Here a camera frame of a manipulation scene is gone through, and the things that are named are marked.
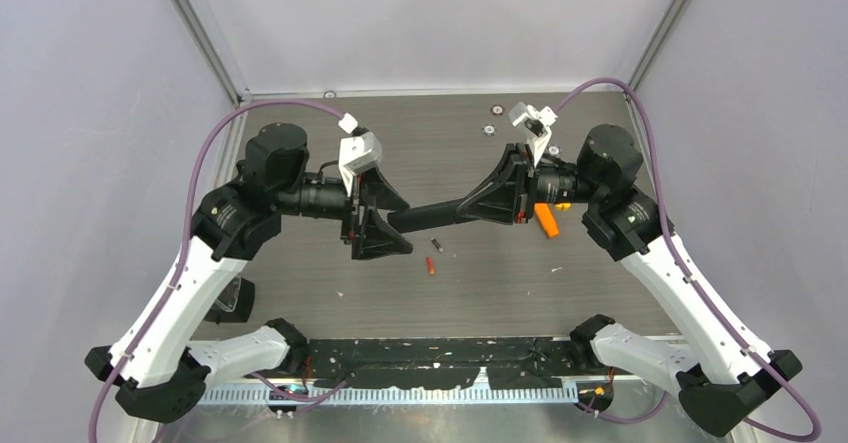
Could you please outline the black remote control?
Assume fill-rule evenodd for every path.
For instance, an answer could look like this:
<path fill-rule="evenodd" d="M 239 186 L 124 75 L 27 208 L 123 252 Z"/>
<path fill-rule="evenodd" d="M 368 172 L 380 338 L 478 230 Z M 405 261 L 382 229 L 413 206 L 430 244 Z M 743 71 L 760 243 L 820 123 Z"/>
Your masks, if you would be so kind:
<path fill-rule="evenodd" d="M 468 223 L 472 218 L 457 213 L 460 200 L 451 200 L 391 212 L 388 224 L 401 234 Z"/>

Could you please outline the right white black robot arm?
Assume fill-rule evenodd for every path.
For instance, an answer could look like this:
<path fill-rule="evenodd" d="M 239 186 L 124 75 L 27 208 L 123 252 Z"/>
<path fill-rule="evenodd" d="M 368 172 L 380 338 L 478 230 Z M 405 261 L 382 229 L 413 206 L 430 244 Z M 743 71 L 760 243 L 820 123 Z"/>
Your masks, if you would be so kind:
<path fill-rule="evenodd" d="M 752 334 L 698 273 L 658 203 L 636 186 L 643 163 L 623 128 L 592 128 L 573 163 L 538 163 L 529 146 L 510 144 L 489 177 L 459 205 L 463 218 L 524 222 L 535 203 L 585 206 L 588 236 L 635 276 L 682 333 L 675 347 L 596 315 L 571 333 L 574 366 L 603 366 L 640 377 L 674 396 L 703 431 L 721 437 L 801 371 L 789 350 Z"/>

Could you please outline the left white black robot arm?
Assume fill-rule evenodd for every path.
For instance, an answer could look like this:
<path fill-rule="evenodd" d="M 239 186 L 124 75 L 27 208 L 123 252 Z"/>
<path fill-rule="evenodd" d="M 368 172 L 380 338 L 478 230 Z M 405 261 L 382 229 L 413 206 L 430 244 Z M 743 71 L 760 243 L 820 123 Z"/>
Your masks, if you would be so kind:
<path fill-rule="evenodd" d="M 327 178 L 306 169 L 303 128 L 263 127 L 246 143 L 236 177 L 194 207 L 188 242 L 142 314 L 118 342 L 92 349 L 86 366 L 116 387 L 128 415 L 164 424 L 214 386 L 265 370 L 300 374 L 308 341 L 284 319 L 221 341 L 197 341 L 194 333 L 225 287 L 280 234 L 286 215 L 339 221 L 355 260 L 410 253 L 411 244 L 381 217 L 407 208 L 380 172 L 381 158 L 375 134 L 352 128 L 339 144 L 339 176 Z"/>

